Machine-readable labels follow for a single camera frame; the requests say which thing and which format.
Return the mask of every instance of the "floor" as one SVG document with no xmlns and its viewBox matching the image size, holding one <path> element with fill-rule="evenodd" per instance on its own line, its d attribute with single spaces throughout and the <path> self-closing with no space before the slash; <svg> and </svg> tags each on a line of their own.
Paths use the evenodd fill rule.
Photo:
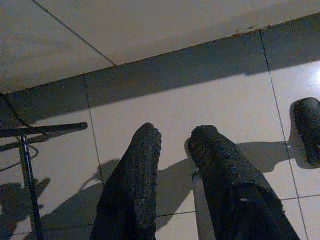
<svg viewBox="0 0 320 240">
<path fill-rule="evenodd" d="M 150 122 L 162 133 L 158 240 L 199 239 L 194 166 L 185 143 L 200 125 L 215 125 L 263 172 L 301 240 L 320 239 L 320 168 L 306 163 L 291 112 L 297 100 L 320 99 L 320 32 L 312 24 L 319 19 L 307 17 L 10 95 L 34 126 L 89 124 L 87 130 L 33 144 L 46 238 L 88 239 L 103 183 L 135 131 Z M 0 119 L 10 119 L 2 127 L 18 125 L 8 109 Z M 9 200 L 1 202 L 0 219 L 10 216 L 10 239 L 22 240 L 31 239 L 32 225 L 16 142 L 0 139 L 0 189 Z"/>
</svg>

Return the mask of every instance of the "black object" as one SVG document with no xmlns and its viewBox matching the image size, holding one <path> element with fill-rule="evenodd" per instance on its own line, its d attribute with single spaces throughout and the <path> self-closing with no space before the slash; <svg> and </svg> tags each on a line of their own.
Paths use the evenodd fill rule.
<svg viewBox="0 0 320 240">
<path fill-rule="evenodd" d="M 0 130 L 0 138 L 9 138 L 9 137 L 21 137 L 22 150 L 23 150 L 23 160 L 26 166 L 27 180 L 30 190 L 33 217 L 36 227 L 36 234 L 38 240 L 44 239 L 44 233 L 42 229 L 42 223 L 39 212 L 39 205 L 37 200 L 37 191 L 35 187 L 34 175 L 32 170 L 32 163 L 28 147 L 28 138 L 27 135 L 33 134 L 42 134 L 48 136 L 49 133 L 56 133 L 60 131 L 80 131 L 88 128 L 86 122 L 78 124 L 66 124 L 66 125 L 54 125 L 54 126 L 41 126 L 41 127 L 28 127 L 28 128 L 17 128 L 17 129 L 5 129 Z"/>
<path fill-rule="evenodd" d="M 216 240 L 298 240 L 264 175 L 214 126 L 188 144 L 203 180 Z"/>
<path fill-rule="evenodd" d="M 320 164 L 320 102 L 305 98 L 295 104 L 296 129 L 302 138 L 307 161 L 310 165 Z"/>
<path fill-rule="evenodd" d="M 151 123 L 131 144 L 103 188 L 91 240 L 155 240 L 161 134 Z"/>
</svg>

